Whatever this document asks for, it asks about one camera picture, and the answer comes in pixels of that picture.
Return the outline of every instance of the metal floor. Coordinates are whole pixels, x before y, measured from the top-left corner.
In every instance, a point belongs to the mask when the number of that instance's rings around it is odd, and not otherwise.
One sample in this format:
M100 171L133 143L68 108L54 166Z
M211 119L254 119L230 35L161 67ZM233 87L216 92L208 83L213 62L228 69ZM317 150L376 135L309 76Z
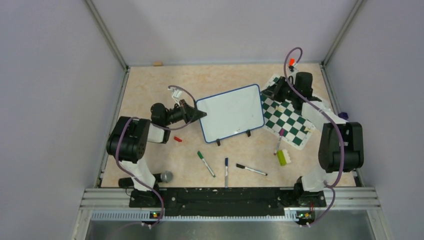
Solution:
M167 221L149 230L126 221L91 221L86 240L373 240L367 212L330 211L319 224L299 228L294 222Z

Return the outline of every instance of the purple object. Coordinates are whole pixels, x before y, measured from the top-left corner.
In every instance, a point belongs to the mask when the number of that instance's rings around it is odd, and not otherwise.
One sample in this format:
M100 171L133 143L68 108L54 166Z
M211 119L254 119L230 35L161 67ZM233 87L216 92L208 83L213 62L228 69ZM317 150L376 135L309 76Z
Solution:
M342 118L344 120L348 120L349 119L348 113L347 112L344 112L344 111L342 111L341 113L339 113L338 114L338 117L339 118Z
M280 147L281 138L283 137L283 134L284 134L284 129L281 128L281 130L279 131L279 138L278 138L277 146L275 147L274 155L277 155L278 148Z

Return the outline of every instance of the small red object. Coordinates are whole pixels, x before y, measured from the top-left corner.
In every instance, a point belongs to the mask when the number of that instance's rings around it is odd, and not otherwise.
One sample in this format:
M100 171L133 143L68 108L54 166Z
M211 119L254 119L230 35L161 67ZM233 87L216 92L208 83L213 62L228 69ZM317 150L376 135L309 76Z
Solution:
M290 58L290 61L288 62L289 66L293 66L293 64L295 64L295 59L294 58Z
M180 142L180 143L183 141L183 140L179 139L177 136L174 136L173 139L177 142Z

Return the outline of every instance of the metal pole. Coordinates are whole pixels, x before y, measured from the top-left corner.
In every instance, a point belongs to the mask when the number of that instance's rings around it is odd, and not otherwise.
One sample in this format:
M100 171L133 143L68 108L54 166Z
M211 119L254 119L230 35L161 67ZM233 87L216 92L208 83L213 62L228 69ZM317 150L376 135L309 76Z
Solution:
M321 69L322 77L324 78L325 88L327 89L332 109L334 113L339 114L341 112L341 108L339 105L339 101L337 101L337 97L334 93L333 85L330 82L329 76L327 75L327 69L323 64L320 64L319 68Z
M118 120L118 116L119 116L119 112L121 110L121 105L122 105L122 100L124 99L124 93L125 93L125 88L127 88L127 82L128 82L128 77L130 76L130 70L131 68L128 68L127 71L125 71L125 75L123 76L123 80L122 80L122 85L120 87L119 90L119 95L118 95L118 99L116 100L116 105L115 105L115 111L113 113L113 118L112 121L110 123L110 128L109 128L109 134L112 132L115 124L117 123ZM106 146L106 142L107 142L107 138L104 139L104 146ZM103 155L101 157L101 164L100 164L100 171L97 175L97 178L95 180L94 183L94 187L100 187L100 180L103 179L103 173L105 171L106 168L106 163L108 162L108 153L106 152L106 149L103 151Z
M376 240L392 240L393 234L381 209L366 211Z
M347 17L346 21L344 22L343 26L341 27L340 31L338 32L337 37L335 38L334 42L332 43L330 50L328 51L327 55L325 56L324 60L322 61L322 65L324 67L327 66L327 64L330 62L334 52L336 51L337 47L339 46L341 40L345 36L345 34L348 31L348 28L351 26L353 20L355 19L357 13L359 12L360 8L364 5L364 3L367 0L357 0L355 5L353 6L352 10L349 13L349 16Z
M103 22L102 17L100 16L99 12L97 11L96 6L92 2L92 0L83 0L86 4L88 10L90 11L91 15L94 18L94 21L96 22L98 29L100 30L101 34L103 35L104 39L106 40L107 45L109 46L110 50L112 51L115 58L118 60L119 64L124 70L128 69L128 64L125 62L124 57L122 56L121 52L118 49L117 44L115 43L114 39L111 36L111 33L108 31L108 28L105 25L105 22Z
M92 214L93 211L89 209L82 209L78 211L78 216L76 217L75 225L73 227L72 240L86 239Z
M373 187L336 187L335 202L331 211L336 210L380 210L381 205ZM134 210L129 207L131 190L122 188L87 188L82 196L80 210ZM333 194L324 189L325 201L329 203ZM307 211L309 207L285 207L287 211Z

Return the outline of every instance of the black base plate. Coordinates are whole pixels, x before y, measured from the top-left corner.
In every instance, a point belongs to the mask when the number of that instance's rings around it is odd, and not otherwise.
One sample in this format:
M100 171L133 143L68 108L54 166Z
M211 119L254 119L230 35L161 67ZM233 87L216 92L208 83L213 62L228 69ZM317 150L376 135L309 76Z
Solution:
M300 206L294 190L280 187L170 187L159 188L167 216L281 216L284 207ZM156 207L161 204L155 195L155 204L148 206L141 199L131 198L130 208ZM316 198L315 207L325 207L326 202Z

